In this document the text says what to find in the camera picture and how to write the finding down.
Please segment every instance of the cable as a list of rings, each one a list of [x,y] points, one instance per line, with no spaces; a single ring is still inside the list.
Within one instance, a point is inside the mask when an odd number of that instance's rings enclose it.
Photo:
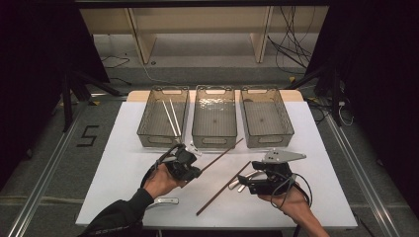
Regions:
[[[342,108],[343,108],[343,106],[340,106],[339,107],[339,117],[340,117],[342,123],[344,123],[345,125],[352,125],[352,123],[354,123],[354,117],[351,118],[351,122],[350,123],[345,123],[345,120],[342,118],[342,115],[341,115]]]
[[[305,90],[305,89],[312,88],[312,87],[315,87],[315,86],[316,85],[311,85],[311,86],[306,86],[306,87],[299,87],[298,90],[301,91],[301,90]]]
[[[181,86],[180,84],[177,84],[177,83],[151,78],[150,75],[148,74],[148,71],[145,68],[144,64],[142,62],[140,64],[141,64],[142,68],[144,68],[145,74],[147,75],[148,79],[150,79],[150,81],[163,82],[163,83],[168,83],[168,84],[175,85],[175,86]]]
[[[330,115],[330,112],[331,112],[331,107],[330,106],[322,106],[322,105],[320,105],[320,104],[318,104],[318,103],[316,103],[313,100],[308,99],[308,98],[304,98],[304,100],[308,103],[308,106],[311,109],[317,109],[322,114],[321,119],[315,119],[314,120],[316,122],[316,125],[319,125],[322,121],[324,121],[324,119],[326,119],[326,117],[328,117]]]
[[[360,216],[358,216],[357,213],[355,213],[354,210],[352,210],[352,213],[354,214],[354,216],[358,220],[358,222],[360,222],[364,226],[364,228],[366,228],[366,230],[370,234],[370,236],[376,237],[376,235],[373,233],[373,231],[370,230],[370,228],[367,226],[367,224],[360,218]]]
[[[308,35],[308,32],[310,31],[311,25],[314,22],[314,15],[315,15],[315,6],[313,6],[313,16],[311,17],[310,25],[308,25],[308,28],[307,28],[307,31],[305,32],[305,35],[302,37],[302,39],[299,42],[302,42],[305,39],[305,37]]]
[[[305,181],[305,184],[307,185],[307,187],[308,187],[308,190],[309,190],[309,193],[310,193],[310,196],[308,196],[308,194],[295,182],[295,178],[294,178],[294,176],[299,176],[299,177],[301,177],[304,181]],[[274,195],[275,195],[275,193],[277,192],[277,190],[279,190],[282,186],[284,186],[286,183],[288,183],[289,184],[289,186],[288,186],[288,188],[287,188],[287,191],[286,191],[286,195],[284,196],[284,199],[283,199],[283,202],[281,203],[281,205],[280,206],[276,206],[274,203],[273,203],[273,198],[274,198]],[[311,191],[311,187],[310,187],[310,185],[308,184],[308,181],[303,177],[303,176],[301,176],[300,174],[297,174],[297,173],[293,173],[293,175],[290,177],[290,178],[287,178],[282,184],[280,184],[277,188],[275,188],[274,189],[274,191],[272,192],[272,194],[271,194],[271,205],[274,207],[274,208],[277,208],[277,209],[280,209],[283,205],[284,205],[284,203],[286,202],[286,199],[287,199],[287,195],[288,195],[288,193],[289,193],[289,190],[291,189],[291,187],[295,187],[297,190],[299,190],[303,195],[304,195],[304,198],[305,198],[305,201],[307,202],[307,204],[308,204],[308,206],[309,207],[311,207],[311,205],[312,205],[312,191]],[[296,227],[295,227],[295,230],[294,230],[294,232],[293,232],[293,237],[296,237],[296,236],[298,236],[298,233],[299,233],[299,230],[301,229],[301,226],[300,225],[297,225]]]
[[[295,51],[296,52],[298,52],[298,49],[300,49],[301,50],[301,54],[305,57],[305,59],[307,60],[307,61],[309,61],[309,59],[308,59],[308,57],[305,55],[305,51],[307,51],[307,50],[305,50],[305,49],[303,49],[302,47],[301,47],[301,45],[299,44],[299,42],[298,42],[298,40],[296,39],[296,37],[295,37],[295,33],[294,33],[294,28],[293,28],[293,18],[294,18],[294,16],[295,16],[295,6],[293,6],[293,7],[291,7],[291,9],[290,9],[290,12],[291,12],[291,14],[292,14],[292,18],[291,18],[291,20],[289,21],[289,19],[287,19],[287,17],[286,17],[286,15],[285,15],[285,13],[284,13],[284,10],[283,10],[283,7],[280,7],[280,10],[281,10],[281,13],[283,14],[283,17],[284,17],[284,20],[286,21],[286,24],[287,24],[287,33],[286,33],[286,36],[283,38],[283,41],[281,42],[281,45],[282,45],[282,43],[284,42],[284,40],[286,39],[286,38],[288,38],[289,39],[289,42],[291,41],[292,43],[293,43],[293,45],[294,45],[294,47],[295,47]],[[299,53],[297,56],[298,56],[298,58],[299,58],[299,61],[301,62],[301,64],[303,65],[303,62],[302,62],[302,60],[301,60],[301,54]]]
[[[126,84],[128,84],[129,86],[132,86],[132,83],[127,82],[126,80],[121,79],[121,78],[119,78],[119,77],[111,77],[111,78],[109,78],[109,79],[111,79],[111,80],[120,80],[120,81],[122,81],[122,82],[125,82],[125,83],[126,83]]]
[[[281,49],[281,46],[277,43],[275,43],[273,40],[271,40],[271,38],[268,36],[268,40],[271,42],[271,44],[274,46],[274,48],[277,50],[277,56],[278,56],[278,52],[282,53],[283,55],[285,55],[286,57],[288,57],[289,59],[291,59],[292,61],[294,61],[296,64],[300,65],[301,67],[304,67],[304,64],[302,64],[301,62],[298,62],[297,60],[295,60],[293,57],[291,57],[289,54],[287,54],[286,52],[284,52]]]
[[[125,61],[124,61],[124,62],[122,62],[122,63],[120,63],[120,64],[117,64],[117,65],[115,65],[115,66],[112,66],[112,67],[105,66],[105,68],[116,68],[116,67],[119,67],[119,66],[124,65],[124,64],[126,64],[127,62],[129,62],[129,58],[127,58],[127,57],[117,57],[117,56],[107,56],[107,57],[105,57],[104,59],[102,59],[102,62],[104,62],[104,61],[108,60],[108,58],[111,58],[111,57],[114,57],[114,58],[117,58],[117,59],[124,59]]]

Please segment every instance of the hand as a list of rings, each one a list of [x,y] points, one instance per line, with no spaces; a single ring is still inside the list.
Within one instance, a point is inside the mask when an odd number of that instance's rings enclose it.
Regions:
[[[176,187],[184,187],[185,185],[185,181],[175,180],[163,163],[150,175],[150,178],[144,184],[144,189],[153,198],[157,198],[169,194]]]
[[[311,212],[304,195],[296,188],[291,187],[286,194],[280,196],[258,196],[260,199],[271,201],[293,222],[300,225],[308,236],[329,236],[320,222]]]

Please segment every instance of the sleeve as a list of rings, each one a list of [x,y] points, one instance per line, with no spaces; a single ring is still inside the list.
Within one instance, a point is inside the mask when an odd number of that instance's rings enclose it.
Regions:
[[[154,199],[143,188],[128,201],[117,200],[103,209],[79,236],[113,236],[142,229],[145,209]]]

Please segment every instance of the aluminum rail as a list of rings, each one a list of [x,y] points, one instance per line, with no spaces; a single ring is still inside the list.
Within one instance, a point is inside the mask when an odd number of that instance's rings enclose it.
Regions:
[[[87,102],[80,102],[77,106],[77,111],[75,113],[75,120],[72,125],[61,135],[61,138],[58,141],[51,157],[49,158],[48,163],[46,164],[43,172],[35,185],[34,189],[32,190],[30,196],[28,197],[25,205],[21,209],[20,213],[15,219],[9,233],[7,236],[9,237],[21,237],[24,236],[31,220],[37,210],[40,201],[42,199],[43,194],[45,193],[50,180],[52,179],[53,174],[55,173],[56,168],[61,161],[63,153],[65,152],[69,140],[74,133],[74,128],[76,127],[80,116],[87,108]]]
[[[327,101],[322,99],[321,104],[327,105]],[[360,185],[361,191],[363,192],[374,216],[377,219],[382,233],[386,237],[400,236],[394,221],[374,188],[372,181],[358,159],[358,156],[352,148],[352,145],[346,137],[342,127],[338,127],[332,117],[327,117],[327,122],[332,129],[335,138],[338,141],[355,178],[357,179],[358,184]]]

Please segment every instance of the white table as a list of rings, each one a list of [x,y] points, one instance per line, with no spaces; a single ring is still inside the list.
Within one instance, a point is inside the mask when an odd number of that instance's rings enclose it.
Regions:
[[[335,171],[330,163],[306,102],[285,102],[295,134],[284,150],[304,153],[307,158],[290,162],[293,172],[304,176],[312,189],[312,211],[325,228],[351,229],[357,226]],[[118,199],[130,199],[141,179],[167,149],[144,148],[136,131],[145,102],[124,102],[121,106],[102,160],[85,198],[78,225],[87,225],[107,205]],[[193,104],[187,125],[186,142],[192,140]],[[244,137],[241,112],[237,111],[237,140]],[[223,150],[204,151],[194,166],[203,168]],[[248,161],[260,161],[266,150],[248,149],[245,140],[229,151],[202,175],[183,189],[167,197],[179,204],[157,206],[146,211],[143,223],[149,229],[281,229],[295,227],[293,221],[268,202],[250,195],[246,189],[225,189],[199,216],[207,203]],[[249,165],[242,174],[251,172]],[[307,191],[302,179],[297,179]]]

